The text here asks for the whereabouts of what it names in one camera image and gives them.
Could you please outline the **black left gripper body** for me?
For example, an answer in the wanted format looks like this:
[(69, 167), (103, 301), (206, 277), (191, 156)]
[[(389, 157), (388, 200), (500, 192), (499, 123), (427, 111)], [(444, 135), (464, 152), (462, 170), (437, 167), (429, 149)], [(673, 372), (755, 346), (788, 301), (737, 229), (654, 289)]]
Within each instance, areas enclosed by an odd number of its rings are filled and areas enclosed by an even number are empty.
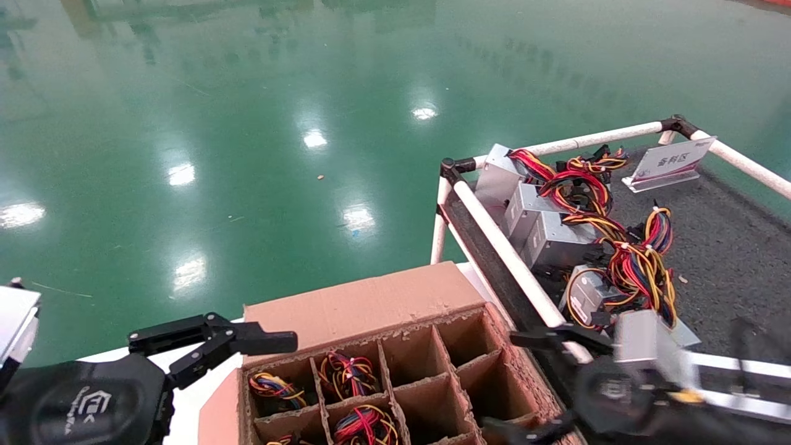
[(3, 444), (161, 444), (174, 394), (141, 355), (27, 367), (2, 392)]

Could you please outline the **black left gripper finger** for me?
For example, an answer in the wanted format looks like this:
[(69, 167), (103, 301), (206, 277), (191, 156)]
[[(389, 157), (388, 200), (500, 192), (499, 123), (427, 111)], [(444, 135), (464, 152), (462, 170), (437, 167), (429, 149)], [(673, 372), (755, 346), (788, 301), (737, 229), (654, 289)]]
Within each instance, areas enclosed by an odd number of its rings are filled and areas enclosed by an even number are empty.
[(128, 336), (130, 354), (150, 357), (195, 345), (169, 366), (170, 386), (185, 389), (235, 354), (276, 355), (298, 349), (294, 331), (266, 332), (258, 322), (232, 322), (217, 313), (189, 316), (139, 329)]

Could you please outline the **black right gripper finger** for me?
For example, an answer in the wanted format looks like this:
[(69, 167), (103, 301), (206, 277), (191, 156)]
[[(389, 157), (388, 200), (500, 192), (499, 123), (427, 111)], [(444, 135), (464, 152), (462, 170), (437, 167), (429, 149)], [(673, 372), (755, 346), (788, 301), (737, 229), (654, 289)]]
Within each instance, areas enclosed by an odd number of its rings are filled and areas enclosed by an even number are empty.
[(575, 324), (560, 324), (560, 326), (534, 326), (526, 331), (510, 332), (510, 344), (531, 351), (545, 357), (565, 357), (575, 360), (576, 355), (571, 346), (579, 346), (582, 352), (588, 352), (593, 357), (612, 355), (615, 351), (612, 341), (592, 329), (586, 329)]
[(528, 429), (496, 418), (483, 417), (482, 426), (487, 433), (500, 437), (508, 444), (556, 444), (574, 430), (577, 420), (576, 412), (564, 412), (535, 429)]

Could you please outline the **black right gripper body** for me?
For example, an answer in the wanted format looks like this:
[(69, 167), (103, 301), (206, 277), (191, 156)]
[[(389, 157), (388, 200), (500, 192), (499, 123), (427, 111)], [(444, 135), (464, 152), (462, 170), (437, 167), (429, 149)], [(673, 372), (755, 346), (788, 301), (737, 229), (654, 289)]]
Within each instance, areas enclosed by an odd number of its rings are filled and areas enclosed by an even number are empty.
[(633, 376), (612, 358), (582, 365), (575, 377), (575, 419), (581, 429), (614, 443), (684, 443), (681, 387), (654, 372)]

